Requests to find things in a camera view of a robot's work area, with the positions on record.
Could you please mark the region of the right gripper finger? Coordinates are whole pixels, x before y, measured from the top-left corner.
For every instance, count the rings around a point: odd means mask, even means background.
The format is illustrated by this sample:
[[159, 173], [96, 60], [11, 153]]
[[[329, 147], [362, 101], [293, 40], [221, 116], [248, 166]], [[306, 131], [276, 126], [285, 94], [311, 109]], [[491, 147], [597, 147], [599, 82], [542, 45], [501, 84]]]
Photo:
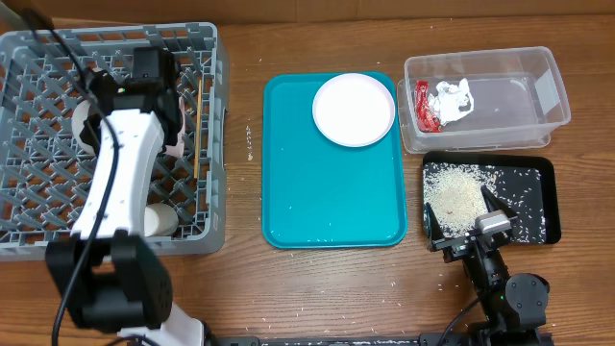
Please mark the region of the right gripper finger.
[[500, 210], [506, 214], [511, 224], [517, 221], [517, 213], [509, 205], [496, 197], [486, 185], [480, 188], [480, 192], [486, 205], [487, 213]]
[[428, 237], [427, 249], [430, 252], [436, 252], [441, 250], [441, 243], [443, 243], [446, 238], [443, 235], [437, 218], [431, 208], [430, 203], [425, 204], [426, 212], [427, 212], [427, 227], [426, 234]]

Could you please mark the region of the rice pile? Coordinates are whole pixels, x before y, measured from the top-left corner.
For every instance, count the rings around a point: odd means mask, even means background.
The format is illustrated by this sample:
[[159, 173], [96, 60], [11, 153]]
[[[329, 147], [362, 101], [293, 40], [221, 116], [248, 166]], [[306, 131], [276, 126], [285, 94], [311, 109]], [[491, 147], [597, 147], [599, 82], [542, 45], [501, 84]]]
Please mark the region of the rice pile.
[[480, 189], [487, 187], [518, 215], [516, 242], [547, 240], [541, 173], [536, 168], [429, 162], [423, 166], [423, 200], [445, 237], [457, 237], [487, 213]]

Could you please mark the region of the red snack wrapper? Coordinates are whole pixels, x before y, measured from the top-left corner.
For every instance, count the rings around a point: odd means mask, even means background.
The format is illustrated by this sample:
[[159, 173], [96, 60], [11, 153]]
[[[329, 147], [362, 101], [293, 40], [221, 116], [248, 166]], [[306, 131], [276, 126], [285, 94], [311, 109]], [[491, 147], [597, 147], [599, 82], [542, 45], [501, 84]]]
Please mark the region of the red snack wrapper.
[[429, 105], [429, 83], [418, 81], [415, 85], [415, 111], [418, 129], [423, 133], [440, 133], [441, 123]]

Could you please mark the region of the white paper cup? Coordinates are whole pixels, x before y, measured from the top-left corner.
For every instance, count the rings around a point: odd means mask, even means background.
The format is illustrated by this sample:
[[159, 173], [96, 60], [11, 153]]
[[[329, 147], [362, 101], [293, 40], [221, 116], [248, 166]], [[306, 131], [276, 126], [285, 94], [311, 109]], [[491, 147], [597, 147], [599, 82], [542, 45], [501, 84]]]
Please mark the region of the white paper cup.
[[145, 207], [144, 235], [172, 235], [179, 226], [179, 217], [175, 210], [166, 204], [152, 204]]

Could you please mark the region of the white tissue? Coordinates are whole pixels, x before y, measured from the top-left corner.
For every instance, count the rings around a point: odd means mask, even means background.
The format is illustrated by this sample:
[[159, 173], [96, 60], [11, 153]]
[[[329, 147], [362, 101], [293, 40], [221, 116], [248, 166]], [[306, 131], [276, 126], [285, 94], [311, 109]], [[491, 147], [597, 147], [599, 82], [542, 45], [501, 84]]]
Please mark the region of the white tissue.
[[428, 96], [431, 113], [439, 120], [441, 126], [456, 122], [474, 111], [475, 99], [466, 78], [457, 85], [446, 81], [436, 85], [436, 94]]

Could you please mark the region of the wooden chopstick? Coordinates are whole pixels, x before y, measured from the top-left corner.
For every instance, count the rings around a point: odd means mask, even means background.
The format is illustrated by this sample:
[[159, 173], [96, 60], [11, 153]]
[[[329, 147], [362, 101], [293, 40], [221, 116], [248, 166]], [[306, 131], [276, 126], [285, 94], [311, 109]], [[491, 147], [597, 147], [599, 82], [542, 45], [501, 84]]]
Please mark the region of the wooden chopstick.
[[195, 113], [195, 133], [194, 133], [194, 164], [193, 164], [193, 177], [198, 180], [200, 170], [200, 151], [201, 151], [201, 128], [202, 128], [202, 109], [203, 109], [203, 77], [200, 77], [198, 81], [198, 93], [197, 93], [197, 109]]

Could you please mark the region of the grey metal bowl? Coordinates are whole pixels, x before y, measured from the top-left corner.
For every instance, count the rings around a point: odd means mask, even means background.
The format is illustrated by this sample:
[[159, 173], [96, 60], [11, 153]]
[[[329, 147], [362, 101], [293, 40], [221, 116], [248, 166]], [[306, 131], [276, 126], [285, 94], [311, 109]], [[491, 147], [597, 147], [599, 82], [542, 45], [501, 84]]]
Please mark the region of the grey metal bowl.
[[77, 141], [78, 146], [87, 154], [94, 155], [96, 150], [92, 144], [85, 142], [82, 136], [90, 136], [90, 131], [86, 127], [86, 121], [91, 114], [90, 103], [87, 100], [82, 101], [77, 105], [71, 116], [71, 132], [73, 138]]

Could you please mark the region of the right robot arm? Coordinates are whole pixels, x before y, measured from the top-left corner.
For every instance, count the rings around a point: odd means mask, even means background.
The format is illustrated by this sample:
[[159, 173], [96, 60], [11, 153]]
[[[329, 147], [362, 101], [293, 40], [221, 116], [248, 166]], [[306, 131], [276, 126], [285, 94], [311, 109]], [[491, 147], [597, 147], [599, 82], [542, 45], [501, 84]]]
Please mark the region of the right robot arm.
[[422, 345], [554, 346], [547, 322], [550, 285], [541, 276], [510, 275], [499, 249], [510, 243], [518, 214], [487, 187], [480, 189], [487, 213], [464, 235], [445, 237], [431, 205], [427, 212], [428, 250], [447, 263], [461, 260], [477, 298], [441, 334], [420, 334]]

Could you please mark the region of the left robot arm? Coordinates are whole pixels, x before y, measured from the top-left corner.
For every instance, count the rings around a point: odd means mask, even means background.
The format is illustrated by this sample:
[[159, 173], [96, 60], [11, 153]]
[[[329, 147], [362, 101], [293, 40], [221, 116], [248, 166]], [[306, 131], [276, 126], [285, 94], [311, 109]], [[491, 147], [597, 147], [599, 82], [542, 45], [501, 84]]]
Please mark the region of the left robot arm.
[[71, 131], [96, 164], [86, 202], [70, 237], [49, 243], [45, 262], [61, 294], [51, 342], [63, 317], [81, 329], [117, 334], [130, 345], [213, 342], [206, 324], [173, 301], [170, 276], [145, 242], [145, 210], [158, 154], [180, 155], [184, 105], [180, 67], [159, 47], [136, 48], [121, 83], [89, 69], [76, 88], [84, 100]]

